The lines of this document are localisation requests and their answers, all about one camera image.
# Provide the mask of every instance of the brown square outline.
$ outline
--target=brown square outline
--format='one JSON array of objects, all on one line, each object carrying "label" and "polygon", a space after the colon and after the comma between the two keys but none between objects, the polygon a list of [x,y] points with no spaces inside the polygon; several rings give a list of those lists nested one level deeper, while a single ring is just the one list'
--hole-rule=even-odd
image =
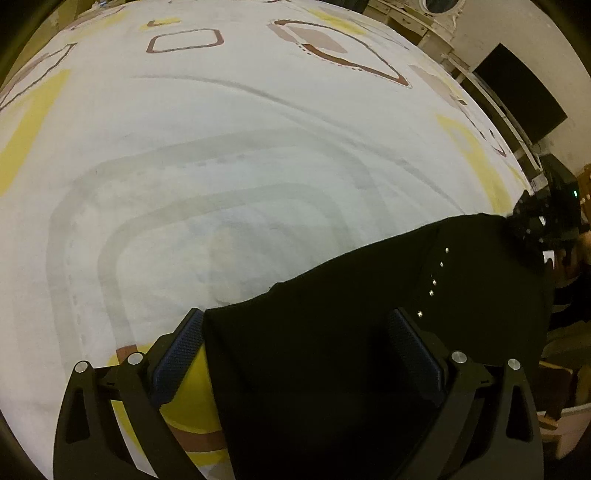
[{"label": "brown square outline", "polygon": [[[178,35],[180,33],[189,33],[189,32],[198,32],[198,31],[202,31],[202,30],[209,30],[215,33],[216,39],[217,41],[215,43],[210,43],[208,45],[197,45],[197,46],[193,46],[193,47],[180,47],[180,48],[169,48],[168,50],[154,50],[154,44],[156,43],[156,40],[160,37],[168,37],[169,35]],[[219,30],[215,29],[215,28],[196,28],[194,30],[183,30],[182,32],[173,32],[173,33],[165,33],[163,35],[156,35],[152,40],[150,40],[150,43],[148,44],[148,48],[146,49],[146,53],[165,53],[168,51],[179,51],[179,50],[190,50],[192,48],[208,48],[208,47],[216,47],[218,45],[221,45],[223,43],[223,37],[222,34]]]},{"label": "brown square outline", "polygon": [[[29,62],[29,64],[26,64],[24,67],[22,67],[21,70],[19,70],[14,75],[14,77],[12,77],[12,79],[8,81],[8,83],[4,86],[4,88],[3,89],[0,89],[0,96],[2,96],[4,94],[4,92],[6,91],[6,95],[4,95],[2,98],[0,98],[0,112],[2,112],[2,110],[4,110],[8,105],[10,105],[11,103],[13,103],[14,100],[16,100],[17,98],[19,98],[21,95],[25,94],[27,91],[29,91],[29,89],[31,89],[37,83],[39,83],[40,81],[42,81],[49,74],[49,72],[51,72],[54,68],[56,68],[61,63],[61,61],[67,57],[67,55],[71,52],[71,50],[76,45],[78,45],[78,43],[68,43],[68,44],[64,45],[62,48],[60,48],[59,50],[56,50],[55,52],[50,53],[50,54],[47,54],[47,53],[46,54],[43,54],[38,59],[36,59],[36,60],[34,60],[32,62]],[[48,58],[53,57],[54,55],[57,55],[59,52],[61,52],[63,50],[66,50],[66,52],[58,59],[58,61],[56,63],[54,63],[51,67],[49,67],[43,73],[43,75],[41,75],[32,84],[30,84],[29,86],[27,86],[22,92],[18,92],[9,101],[7,101],[6,103],[4,103],[4,100],[6,100],[6,98],[8,98],[8,95],[10,95],[10,92],[12,92],[12,89],[18,84],[18,82],[20,82],[21,80],[25,79],[33,71],[33,69],[37,65],[39,65],[43,60],[47,60]]]}]

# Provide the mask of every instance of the black fabric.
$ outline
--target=black fabric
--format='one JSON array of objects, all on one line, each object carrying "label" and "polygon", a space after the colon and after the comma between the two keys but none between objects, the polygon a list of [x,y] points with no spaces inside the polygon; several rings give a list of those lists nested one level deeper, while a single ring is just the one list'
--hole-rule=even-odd
[{"label": "black fabric", "polygon": [[207,310],[209,373],[236,478],[388,478],[437,413],[393,354],[388,312],[406,307],[450,350],[494,365],[517,358],[529,375],[552,293],[541,253],[523,250],[506,219],[475,215]]},{"label": "black fabric", "polygon": [[568,327],[573,323],[591,320],[591,267],[587,266],[577,280],[567,287],[557,288],[554,304],[569,305],[552,314],[550,330]]}]

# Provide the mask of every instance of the metal screw head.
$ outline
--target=metal screw head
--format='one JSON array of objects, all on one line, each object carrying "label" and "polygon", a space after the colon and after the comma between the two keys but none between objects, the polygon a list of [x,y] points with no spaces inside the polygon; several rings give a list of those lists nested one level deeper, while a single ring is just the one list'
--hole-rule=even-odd
[{"label": "metal screw head", "polygon": [[130,365],[137,365],[144,359],[144,354],[140,352],[132,353],[129,357],[127,357],[127,363]]},{"label": "metal screw head", "polygon": [[453,352],[452,360],[457,364],[465,364],[466,360],[468,360],[468,357],[463,352]]},{"label": "metal screw head", "polygon": [[88,362],[85,362],[84,360],[82,360],[82,362],[78,362],[76,364],[76,366],[74,367],[74,370],[81,374],[82,372],[85,372],[86,369],[88,368]]},{"label": "metal screw head", "polygon": [[521,368],[521,364],[519,363],[519,360],[515,360],[514,358],[511,358],[507,364],[509,365],[510,368],[512,368],[513,370],[519,370]]}]

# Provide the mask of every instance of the brown outline pattern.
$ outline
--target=brown outline pattern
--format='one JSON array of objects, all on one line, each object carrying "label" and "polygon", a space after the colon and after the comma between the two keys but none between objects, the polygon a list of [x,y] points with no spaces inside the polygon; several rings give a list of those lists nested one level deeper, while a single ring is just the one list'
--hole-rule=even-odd
[{"label": "brown outline pattern", "polygon": [[329,8],[329,7],[319,7],[319,8],[320,8],[320,10],[328,13],[329,15],[332,15],[337,18],[341,18],[343,20],[346,20],[347,22],[353,22],[358,27],[361,27],[364,30],[367,30],[368,32],[373,33],[374,35],[377,35],[378,37],[382,38],[383,40],[387,40],[389,42],[395,43],[396,45],[404,48],[405,50],[410,50],[410,48],[408,48],[406,45],[391,38],[386,32],[383,32],[380,29],[375,28],[373,25],[368,24],[365,21],[361,21],[357,18],[347,15],[346,12],[349,12],[349,10],[346,10],[345,12],[340,12],[340,11],[333,10],[332,8]]},{"label": "brown outline pattern", "polygon": [[166,425],[185,452],[205,453],[226,448],[226,438],[221,430],[210,433],[193,433],[179,430],[168,423]]},{"label": "brown outline pattern", "polygon": [[[0,100],[0,112],[2,112],[2,110],[4,110],[8,105],[10,105],[11,103],[13,103],[13,101],[16,100],[17,98],[19,98],[23,93],[25,93],[29,89],[31,89],[31,87],[33,87],[36,83],[39,83],[40,81],[42,81],[49,74],[50,71],[52,71],[54,68],[56,68],[61,63],[61,61],[67,57],[67,55],[71,52],[71,50],[76,45],[78,45],[78,43],[68,43],[67,45],[63,46],[62,48],[60,48],[59,50],[55,51],[54,53],[51,53],[49,55],[42,55],[37,60],[35,60],[33,63],[31,63],[28,67],[25,67],[22,71],[20,71],[19,73],[17,73],[18,79],[10,86],[10,89],[7,91],[7,93],[4,96],[4,98],[2,100]],[[30,84],[22,92],[17,93],[10,101],[8,101],[4,105],[2,105],[2,102],[8,97],[8,95],[10,95],[10,92],[12,92],[12,89],[21,80],[25,79],[33,71],[33,69],[37,65],[39,65],[43,60],[47,60],[48,58],[53,57],[54,55],[58,54],[59,52],[61,52],[62,50],[64,50],[64,48],[67,48],[68,49],[66,51],[66,53],[64,53],[63,56],[56,63],[54,63],[51,67],[49,67],[45,71],[45,73],[43,73],[43,75],[41,75],[37,80],[35,80],[32,84]]]},{"label": "brown outline pattern", "polygon": [[119,362],[119,364],[122,364],[127,357],[129,357],[132,353],[138,351],[138,346],[136,344],[122,346],[121,348],[115,350],[115,353],[117,355],[117,361]]},{"label": "brown outline pattern", "polygon": [[368,73],[373,73],[375,75],[378,75],[382,78],[385,78],[387,80],[392,80],[393,82],[399,83],[400,85],[404,85],[405,87],[410,87],[412,88],[412,85],[410,85],[410,83],[408,82],[408,80],[406,78],[404,78],[394,67],[392,67],[386,60],[384,60],[374,49],[372,49],[372,47],[370,47],[369,45],[367,45],[367,43],[365,43],[364,41],[355,38],[353,35],[349,35],[348,33],[345,33],[341,30],[338,30],[336,28],[333,27],[328,27],[326,25],[319,25],[316,23],[312,23],[312,22],[305,22],[305,21],[301,21],[301,20],[275,20],[274,22],[275,25],[280,25],[280,26],[285,26],[287,24],[301,24],[301,25],[311,25],[313,27],[320,27],[320,28],[328,28],[329,30],[333,30],[335,32],[341,33],[349,38],[352,38],[353,40],[361,43],[365,48],[367,48],[371,53],[373,53],[377,58],[379,58],[384,64],[386,64],[388,66],[388,68],[390,70],[392,70],[396,75],[398,75],[398,78],[393,77],[391,75],[388,75],[387,73],[384,72],[380,72],[379,70],[375,70],[373,68],[370,67],[366,67],[364,65],[360,65],[358,63],[353,63],[351,61],[342,59],[340,57],[335,57],[333,55],[330,55],[328,53],[324,53],[323,51],[318,50],[317,48],[315,48],[314,45],[310,45],[309,43],[303,43],[301,44],[306,50],[308,50],[309,52],[313,53],[314,55],[319,56],[320,58],[323,58],[325,60],[334,62],[338,65],[344,65],[346,67],[354,67],[354,68],[358,68],[358,69],[362,69]]},{"label": "brown outline pattern", "polygon": [[[166,50],[154,50],[154,44],[156,43],[156,40],[159,39],[160,37],[168,37],[169,35],[178,35],[181,33],[199,32],[202,30],[209,30],[209,31],[212,31],[213,33],[215,33],[216,42],[210,43],[208,45],[196,45],[196,46],[192,46],[192,47],[180,47],[180,48],[168,48]],[[173,33],[165,33],[162,35],[156,35],[152,40],[150,40],[150,43],[148,44],[148,48],[146,49],[146,53],[165,53],[168,51],[191,50],[192,48],[216,47],[218,45],[221,45],[222,43],[223,43],[223,37],[222,37],[222,34],[219,30],[217,30],[215,28],[195,28],[194,30],[183,30],[182,32],[173,32]]]},{"label": "brown outline pattern", "polygon": [[494,150],[496,150],[496,151],[499,153],[499,155],[502,155],[503,157],[506,157],[506,156],[507,156],[507,154],[505,153],[505,149],[504,149],[504,148],[503,148],[503,146],[501,145],[501,142],[499,142],[499,141],[496,139],[494,132],[493,132],[493,131],[492,131],[490,128],[489,128],[488,130],[489,130],[489,132],[491,133],[491,135],[492,135],[492,138],[494,138],[494,139],[495,139],[495,142],[496,142],[496,143],[499,145],[499,148],[500,148],[500,150],[499,150],[499,148],[496,148],[496,147],[495,147],[494,145],[492,145],[492,144],[491,144],[491,147],[492,147]]}]

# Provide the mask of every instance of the white wall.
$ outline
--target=white wall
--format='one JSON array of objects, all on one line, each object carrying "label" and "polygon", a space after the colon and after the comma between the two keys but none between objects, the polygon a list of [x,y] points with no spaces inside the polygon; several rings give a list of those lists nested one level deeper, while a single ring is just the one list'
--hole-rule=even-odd
[{"label": "white wall", "polygon": [[573,47],[530,0],[467,0],[452,40],[454,53],[476,67],[499,43],[540,79],[568,115],[540,144],[579,174],[591,163],[591,77]]}]

